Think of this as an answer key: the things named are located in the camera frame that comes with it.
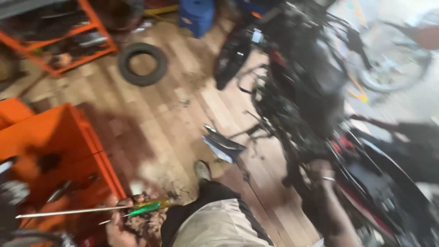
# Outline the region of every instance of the white shoe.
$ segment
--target white shoe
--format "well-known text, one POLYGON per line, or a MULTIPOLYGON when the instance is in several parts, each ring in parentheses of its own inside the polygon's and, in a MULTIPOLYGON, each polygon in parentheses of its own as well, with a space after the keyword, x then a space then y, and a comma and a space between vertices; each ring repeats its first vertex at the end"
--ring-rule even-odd
POLYGON ((202 179, 211 181, 212 176, 210 174, 209 165, 206 162, 202 160, 195 161, 194 171, 195 171, 195 176, 198 178, 198 181, 201 181, 202 179))

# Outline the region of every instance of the orange toolbox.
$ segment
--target orange toolbox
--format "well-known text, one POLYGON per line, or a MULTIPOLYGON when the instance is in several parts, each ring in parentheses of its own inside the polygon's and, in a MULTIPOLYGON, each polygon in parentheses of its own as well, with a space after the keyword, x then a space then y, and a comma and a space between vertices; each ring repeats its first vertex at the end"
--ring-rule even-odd
MULTIPOLYGON (((90 122, 71 104, 35 115, 17 99, 1 101, 0 143, 0 160, 17 157, 8 178, 29 185, 30 194, 19 208, 21 214, 109 207, 126 197, 90 122), (85 186, 48 203, 65 181, 85 186)), ((109 217, 109 212, 97 212, 24 218, 20 227, 62 230, 80 242, 94 232, 104 232, 98 223, 109 217)))

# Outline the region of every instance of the screwdriver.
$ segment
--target screwdriver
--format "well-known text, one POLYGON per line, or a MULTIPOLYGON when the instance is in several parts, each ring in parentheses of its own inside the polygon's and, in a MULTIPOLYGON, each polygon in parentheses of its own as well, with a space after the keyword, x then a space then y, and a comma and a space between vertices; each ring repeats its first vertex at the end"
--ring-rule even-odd
POLYGON ((174 204, 176 204, 176 201, 172 198, 159 198, 159 199, 152 199, 150 201, 143 202, 143 203, 137 203, 133 206, 102 207, 102 208, 89 208, 89 209, 59 211, 59 212, 51 212, 51 213, 21 214, 21 215, 17 215, 15 218, 20 219, 20 218, 54 216, 54 215, 62 215, 62 214, 80 214, 80 213, 89 213, 89 212, 119 210, 119 209, 124 209, 124 208, 132 208, 133 211, 131 211, 129 215, 135 216, 135 215, 147 213, 150 211, 154 211, 157 209, 170 207, 174 204))

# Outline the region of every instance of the wooden floor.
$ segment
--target wooden floor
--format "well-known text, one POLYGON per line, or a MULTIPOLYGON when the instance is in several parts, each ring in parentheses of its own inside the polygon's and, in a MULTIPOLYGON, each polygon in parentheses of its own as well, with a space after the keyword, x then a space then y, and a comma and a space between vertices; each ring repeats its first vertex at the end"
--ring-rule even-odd
MULTIPOLYGON (((242 193, 276 246, 312 245, 319 236, 300 209, 297 193, 281 184, 285 160, 275 139, 259 141, 257 154, 248 137, 236 139, 249 145, 241 157, 251 173, 250 184, 243 182, 237 167, 215 162, 202 140, 203 124, 210 124, 209 118, 226 135, 255 123, 245 114, 246 110, 254 113, 248 95, 235 82, 218 91, 212 78, 213 60, 231 28, 232 22, 219 18, 201 39, 188 37, 167 22, 133 34, 128 43, 159 46, 168 57, 166 76, 150 87, 136 87, 122 79, 117 56, 98 59, 59 80, 38 80, 41 71, 24 61, 30 75, 0 98, 20 96, 39 110, 66 102, 83 109, 127 191, 139 184, 174 190, 188 203, 197 196, 192 163, 206 160, 215 178, 242 193)), ((253 53, 246 67, 265 60, 253 53)), ((134 66, 141 69, 149 66, 146 63, 138 59, 134 66)))

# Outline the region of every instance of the green screwdriver handle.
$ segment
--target green screwdriver handle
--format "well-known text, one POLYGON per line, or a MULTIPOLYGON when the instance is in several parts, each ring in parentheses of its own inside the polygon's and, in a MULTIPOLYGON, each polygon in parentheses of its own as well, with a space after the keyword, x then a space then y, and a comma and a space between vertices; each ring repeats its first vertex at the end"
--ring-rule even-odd
POLYGON ((155 211, 160 208, 160 202, 151 203, 149 205, 146 205, 145 207, 133 210, 130 212, 130 216, 136 216, 139 214, 144 214, 147 212, 155 211))

